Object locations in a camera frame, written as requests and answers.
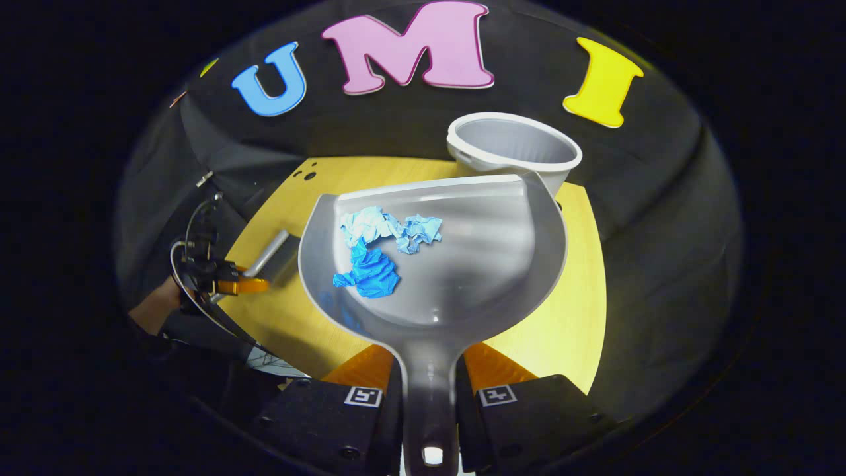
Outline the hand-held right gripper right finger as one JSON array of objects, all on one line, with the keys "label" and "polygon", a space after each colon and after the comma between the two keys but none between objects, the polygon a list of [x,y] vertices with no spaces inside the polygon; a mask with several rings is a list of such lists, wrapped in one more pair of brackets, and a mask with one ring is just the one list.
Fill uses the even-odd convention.
[{"label": "hand-held right gripper right finger", "polygon": [[619,425],[567,377],[537,377],[489,344],[463,353],[456,385],[465,473],[544,474]]}]

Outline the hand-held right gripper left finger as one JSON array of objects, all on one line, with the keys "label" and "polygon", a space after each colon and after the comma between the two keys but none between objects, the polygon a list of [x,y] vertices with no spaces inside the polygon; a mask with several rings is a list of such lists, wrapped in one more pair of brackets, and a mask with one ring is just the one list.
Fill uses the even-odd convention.
[{"label": "hand-held right gripper left finger", "polygon": [[323,379],[296,377],[254,418],[254,435],[330,474],[399,474],[402,381],[372,344]]}]

